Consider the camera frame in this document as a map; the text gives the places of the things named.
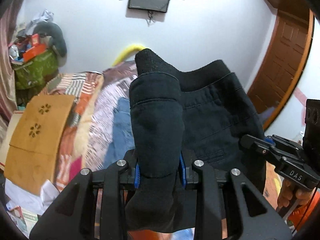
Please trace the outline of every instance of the cut-out flower pattern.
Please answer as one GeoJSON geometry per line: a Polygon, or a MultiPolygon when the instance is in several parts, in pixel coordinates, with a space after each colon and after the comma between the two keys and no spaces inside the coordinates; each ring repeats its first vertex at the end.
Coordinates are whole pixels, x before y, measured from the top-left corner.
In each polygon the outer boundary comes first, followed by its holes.
{"type": "Polygon", "coordinates": [[[50,111],[51,106],[49,104],[45,104],[44,106],[41,106],[39,109],[40,114],[44,114],[50,111]]]}
{"type": "Polygon", "coordinates": [[[32,136],[32,138],[36,137],[37,134],[40,133],[41,125],[38,123],[35,123],[34,126],[30,127],[29,136],[32,136]]]}

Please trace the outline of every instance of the blue part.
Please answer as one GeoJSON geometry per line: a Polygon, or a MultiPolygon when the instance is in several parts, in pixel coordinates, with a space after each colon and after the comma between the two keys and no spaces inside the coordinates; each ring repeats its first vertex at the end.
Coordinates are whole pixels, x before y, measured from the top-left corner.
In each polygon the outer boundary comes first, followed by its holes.
{"type": "Polygon", "coordinates": [[[265,138],[264,138],[264,141],[265,141],[265,142],[268,142],[268,143],[271,143],[271,144],[273,144],[273,145],[276,145],[276,143],[275,143],[271,138],[265,137],[265,138]]]}
{"type": "Polygon", "coordinates": [[[187,179],[186,179],[186,166],[184,165],[184,161],[182,158],[182,154],[180,154],[180,162],[179,166],[182,170],[182,186],[185,188],[187,185],[187,179]]]}
{"type": "Polygon", "coordinates": [[[172,233],[171,240],[193,240],[192,229],[184,229],[172,233]]]}
{"type": "Polygon", "coordinates": [[[140,186],[140,167],[139,164],[136,165],[136,171],[134,176],[134,188],[139,188],[140,186]]]}

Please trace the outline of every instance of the orange sleeve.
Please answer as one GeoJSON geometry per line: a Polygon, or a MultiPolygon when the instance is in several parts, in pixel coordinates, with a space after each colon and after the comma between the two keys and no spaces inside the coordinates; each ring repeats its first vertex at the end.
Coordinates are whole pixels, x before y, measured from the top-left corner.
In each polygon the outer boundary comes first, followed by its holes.
{"type": "Polygon", "coordinates": [[[315,197],[313,198],[311,205],[306,213],[306,215],[304,216],[304,218],[302,219],[299,228],[297,228],[298,223],[300,222],[303,214],[305,213],[308,205],[305,206],[301,206],[300,208],[296,209],[290,216],[289,216],[289,220],[292,221],[292,223],[294,224],[294,227],[297,229],[297,231],[303,226],[303,224],[307,221],[308,217],[310,216],[310,214],[312,213],[312,211],[314,210],[314,208],[316,207],[318,201],[320,199],[320,193],[316,192],[315,197]]]}

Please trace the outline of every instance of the cardboard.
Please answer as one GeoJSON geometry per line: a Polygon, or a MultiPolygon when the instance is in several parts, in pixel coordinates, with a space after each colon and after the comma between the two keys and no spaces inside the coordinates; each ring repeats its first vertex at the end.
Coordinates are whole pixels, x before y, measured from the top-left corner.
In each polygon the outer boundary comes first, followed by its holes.
{"type": "Polygon", "coordinates": [[[72,95],[40,95],[28,103],[13,132],[4,175],[34,195],[54,173],[60,138],[73,106],[72,95]]]}

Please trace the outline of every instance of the blue jeans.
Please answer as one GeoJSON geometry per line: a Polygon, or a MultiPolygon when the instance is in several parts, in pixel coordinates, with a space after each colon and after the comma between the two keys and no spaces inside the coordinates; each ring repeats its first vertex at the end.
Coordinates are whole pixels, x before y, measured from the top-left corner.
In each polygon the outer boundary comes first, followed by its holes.
{"type": "Polygon", "coordinates": [[[114,109],[112,127],[113,139],[104,158],[103,168],[124,157],[126,151],[134,149],[134,140],[131,129],[130,103],[127,98],[120,98],[114,109]]]}
{"type": "Polygon", "coordinates": [[[184,229],[172,233],[171,240],[193,240],[192,229],[184,229]]]}

